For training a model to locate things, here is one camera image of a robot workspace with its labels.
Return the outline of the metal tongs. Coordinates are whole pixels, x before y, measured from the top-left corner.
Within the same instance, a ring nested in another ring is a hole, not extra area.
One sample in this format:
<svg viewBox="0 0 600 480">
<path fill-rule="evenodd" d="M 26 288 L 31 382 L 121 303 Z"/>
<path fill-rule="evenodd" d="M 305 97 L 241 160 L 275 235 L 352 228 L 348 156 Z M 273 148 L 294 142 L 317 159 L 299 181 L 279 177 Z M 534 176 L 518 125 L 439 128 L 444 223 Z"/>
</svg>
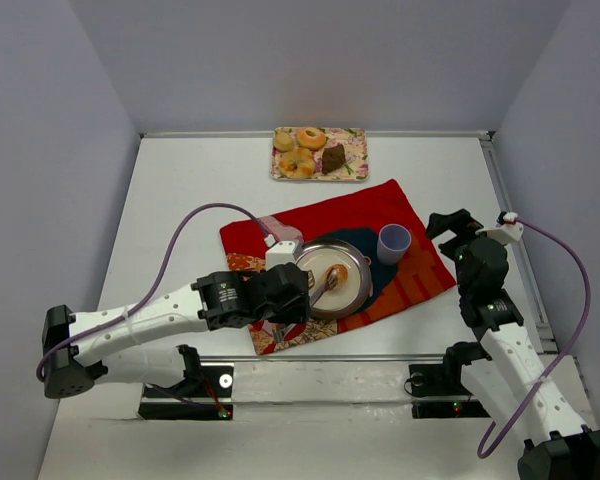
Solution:
<svg viewBox="0 0 600 480">
<path fill-rule="evenodd" d="M 315 303 L 327 292 L 334 290 L 340 283 L 338 277 L 339 267 L 331 266 L 323 275 L 322 280 L 309 297 L 309 305 L 313 307 Z M 275 343 L 280 343 L 285 340 L 285 337 L 293 330 L 295 324 L 277 328 L 273 331 L 273 340 Z"/>
</svg>

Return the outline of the jam pastry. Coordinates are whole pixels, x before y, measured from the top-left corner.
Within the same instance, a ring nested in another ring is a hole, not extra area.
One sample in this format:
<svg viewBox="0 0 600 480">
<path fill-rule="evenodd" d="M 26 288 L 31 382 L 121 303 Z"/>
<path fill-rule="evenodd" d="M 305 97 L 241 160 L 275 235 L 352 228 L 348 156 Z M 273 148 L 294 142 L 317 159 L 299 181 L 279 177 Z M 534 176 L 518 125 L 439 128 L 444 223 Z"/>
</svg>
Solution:
<svg viewBox="0 0 600 480">
<path fill-rule="evenodd" d="M 344 264 L 334 264 L 323 274 L 322 282 L 325 293 L 333 293 L 342 290 L 348 281 L 349 270 Z"/>
</svg>

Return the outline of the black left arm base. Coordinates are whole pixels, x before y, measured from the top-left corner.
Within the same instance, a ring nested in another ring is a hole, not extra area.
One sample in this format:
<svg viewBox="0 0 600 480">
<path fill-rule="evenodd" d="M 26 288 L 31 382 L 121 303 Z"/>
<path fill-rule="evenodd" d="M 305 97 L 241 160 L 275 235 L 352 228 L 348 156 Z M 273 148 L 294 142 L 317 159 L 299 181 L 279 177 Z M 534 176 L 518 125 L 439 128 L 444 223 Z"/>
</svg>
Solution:
<svg viewBox="0 0 600 480">
<path fill-rule="evenodd" d="M 145 384 L 137 414 L 144 420 L 230 421 L 233 418 L 234 365 L 203 363 L 204 379 L 167 389 Z"/>
</svg>

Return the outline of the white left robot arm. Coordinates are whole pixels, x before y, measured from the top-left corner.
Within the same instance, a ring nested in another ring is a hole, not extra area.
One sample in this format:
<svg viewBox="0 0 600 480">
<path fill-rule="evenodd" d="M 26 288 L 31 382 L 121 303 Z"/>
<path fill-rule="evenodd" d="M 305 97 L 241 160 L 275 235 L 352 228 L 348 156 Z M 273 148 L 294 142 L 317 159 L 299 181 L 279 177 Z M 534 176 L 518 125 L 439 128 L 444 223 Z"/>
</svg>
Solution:
<svg viewBox="0 0 600 480">
<path fill-rule="evenodd" d="M 261 320 L 301 324 L 310 317 L 311 276 L 293 263 L 262 272 L 215 272 L 143 304 L 74 313 L 59 305 L 46 313 L 43 357 L 36 376 L 50 399 L 105 383 L 191 386 L 201 380 L 195 348 L 167 350 L 146 343 L 184 333 L 243 328 Z"/>
</svg>

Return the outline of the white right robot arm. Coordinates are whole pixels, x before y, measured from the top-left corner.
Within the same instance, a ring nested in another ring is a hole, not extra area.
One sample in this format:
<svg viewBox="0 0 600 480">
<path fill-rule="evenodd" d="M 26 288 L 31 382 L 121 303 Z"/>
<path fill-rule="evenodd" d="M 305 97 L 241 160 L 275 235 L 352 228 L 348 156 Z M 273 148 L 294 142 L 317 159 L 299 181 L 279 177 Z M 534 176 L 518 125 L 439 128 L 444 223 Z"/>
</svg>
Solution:
<svg viewBox="0 0 600 480">
<path fill-rule="evenodd" d="M 514 434 L 524 445 L 517 461 L 519 478 L 600 479 L 600 429 L 586 423 L 551 377 L 588 316 L 581 316 L 566 347 L 544 364 L 504 288 L 506 247 L 519 241 L 529 225 L 514 212 L 501 213 L 493 228 L 465 209 L 430 215 L 429 239 L 447 231 L 454 235 L 439 250 L 455 265 L 460 313 L 475 336 L 447 349 L 444 378 L 464 387 L 492 419 L 479 442 L 479 458 L 489 457 Z"/>
</svg>

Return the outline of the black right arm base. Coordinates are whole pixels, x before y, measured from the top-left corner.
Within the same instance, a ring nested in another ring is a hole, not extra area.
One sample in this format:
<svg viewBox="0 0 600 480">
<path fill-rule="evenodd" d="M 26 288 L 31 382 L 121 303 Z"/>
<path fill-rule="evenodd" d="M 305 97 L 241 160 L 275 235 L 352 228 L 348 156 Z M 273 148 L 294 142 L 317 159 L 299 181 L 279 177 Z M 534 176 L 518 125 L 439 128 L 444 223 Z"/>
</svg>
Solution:
<svg viewBox="0 0 600 480">
<path fill-rule="evenodd" d="M 413 399 L 414 419 L 489 417 L 481 403 L 465 387 L 445 377 L 442 364 L 410 364 L 403 388 Z"/>
</svg>

